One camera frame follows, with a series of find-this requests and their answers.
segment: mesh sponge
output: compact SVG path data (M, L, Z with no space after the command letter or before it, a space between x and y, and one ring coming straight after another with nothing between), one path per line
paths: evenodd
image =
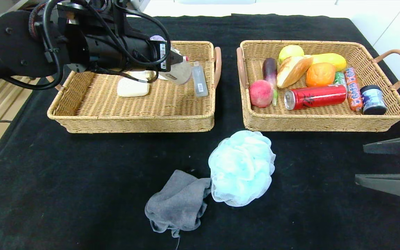
M242 130L224 139L208 160L212 197L230 206L259 198L271 185L275 158L271 141L260 132Z

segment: bar of soap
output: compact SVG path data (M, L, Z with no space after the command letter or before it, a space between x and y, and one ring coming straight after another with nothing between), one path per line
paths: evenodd
M118 82L117 95L121 97L141 97L149 92L149 83L121 78Z

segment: barcode label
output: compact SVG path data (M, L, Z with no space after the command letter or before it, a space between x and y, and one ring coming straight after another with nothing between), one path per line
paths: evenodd
M166 44L160 44L160 59L166 55ZM166 60L160 63L161 69L166 69Z

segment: lemon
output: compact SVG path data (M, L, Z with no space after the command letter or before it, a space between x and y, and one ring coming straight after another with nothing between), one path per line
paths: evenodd
M282 64L282 62L288 57L301 57L303 55L305 55L305 53L299 45L288 45L279 53L279 63Z

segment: woven tray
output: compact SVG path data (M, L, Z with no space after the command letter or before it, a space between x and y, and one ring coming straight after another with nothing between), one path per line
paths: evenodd
M70 133L204 132L214 126L216 87L221 73L220 48L207 41L172 41L200 62L208 96L195 97L193 79L183 85L158 79L149 93L125 98L116 93L120 76L72 72L47 111Z
M263 109L251 106L249 83L263 79L264 60L267 57L277 59L281 49L290 44L300 45L305 54L333 52L345 57L348 67L356 69L359 87L376 84L382 89L388 107L386 114L362 115L349 109L347 100L335 106L287 110L284 104L285 89L279 89L277 106L270 105ZM387 131L400 120L400 96L397 92L400 81L392 85L377 62L391 53L400 55L400 50L390 50L373 59L364 46L351 42L243 41L237 49L243 123L252 131ZM305 75L288 89L301 87L306 87Z

